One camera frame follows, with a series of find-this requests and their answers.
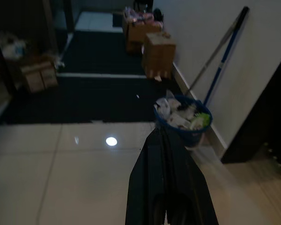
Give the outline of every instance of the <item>white tile floor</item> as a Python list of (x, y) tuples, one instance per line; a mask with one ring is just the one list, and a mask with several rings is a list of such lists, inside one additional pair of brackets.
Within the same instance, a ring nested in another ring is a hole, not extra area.
[[(0, 127), (0, 225), (125, 224), (129, 175), (153, 127)], [(108, 136), (118, 139), (116, 147), (107, 147)], [(266, 202), (261, 189), (248, 189), (242, 178), (231, 175), (246, 166), (226, 167), (212, 152), (204, 145), (193, 157), (206, 177), (219, 224), (280, 225), (270, 204), (260, 207)]]
[(123, 32), (121, 27), (112, 27), (111, 13), (82, 12), (76, 30)]

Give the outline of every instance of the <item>tile grout line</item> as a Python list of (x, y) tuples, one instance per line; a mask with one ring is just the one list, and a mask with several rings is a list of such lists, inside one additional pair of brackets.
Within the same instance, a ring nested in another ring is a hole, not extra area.
[(41, 202), (40, 202), (40, 205), (39, 205), (39, 208), (38, 208), (38, 211), (37, 211), (37, 217), (36, 217), (36, 224), (37, 224), (37, 225), (40, 224), (39, 222), (40, 222), (41, 212), (42, 212), (42, 209), (43, 209), (45, 197), (46, 197), (47, 190), (48, 190), (48, 186), (49, 186), (49, 180), (50, 180), (50, 177), (51, 177), (51, 174), (52, 174), (52, 171), (53, 171), (53, 166), (54, 166), (54, 162), (55, 162), (55, 157), (56, 157), (57, 150), (58, 150), (58, 146), (59, 146), (59, 142), (60, 142), (60, 139), (61, 139), (62, 127), (63, 127), (63, 125), (61, 124), (60, 130), (59, 130), (59, 136), (58, 136), (58, 139), (57, 139), (57, 141), (56, 141), (55, 151), (54, 151), (54, 153), (53, 153), (53, 157), (52, 157), (51, 165), (50, 165), (50, 168), (49, 168), (47, 180), (46, 180), (46, 182), (45, 182), (45, 186), (44, 186), (44, 190), (43, 190)]

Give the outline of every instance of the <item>black doormat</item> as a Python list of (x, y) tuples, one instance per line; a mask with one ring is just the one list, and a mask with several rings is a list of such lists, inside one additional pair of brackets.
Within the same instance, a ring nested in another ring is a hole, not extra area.
[(112, 14), (112, 26), (113, 27), (122, 27), (123, 15), (122, 14)]
[(126, 53), (122, 33), (76, 31), (62, 60), (61, 73), (145, 74), (141, 55)]
[(175, 81), (58, 78), (59, 86), (36, 94), (21, 88), (0, 116), (0, 124), (154, 121), (153, 103)]

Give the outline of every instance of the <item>cardboard box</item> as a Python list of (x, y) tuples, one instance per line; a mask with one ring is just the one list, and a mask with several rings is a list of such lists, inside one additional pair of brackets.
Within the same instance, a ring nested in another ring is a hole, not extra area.
[(28, 59), (23, 62), (21, 72), (30, 93), (58, 85), (54, 63), (50, 57), (40, 56)]
[(123, 16), (123, 33), (126, 43), (126, 51), (130, 53), (141, 53), (147, 33), (160, 32), (161, 27), (151, 24), (135, 24), (128, 22)]
[(147, 78), (171, 78), (176, 44), (167, 33), (148, 33), (144, 43), (142, 67)]

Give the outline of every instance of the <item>white wall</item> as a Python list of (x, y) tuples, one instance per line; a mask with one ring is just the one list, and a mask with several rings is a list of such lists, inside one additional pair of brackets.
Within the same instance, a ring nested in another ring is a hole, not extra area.
[[(248, 19), (207, 105), (226, 146), (281, 61), (281, 0), (154, 1), (154, 7), (164, 13), (165, 30), (177, 43), (175, 64), (188, 84), (246, 5), (250, 8)], [(193, 90), (202, 101), (225, 49)]]

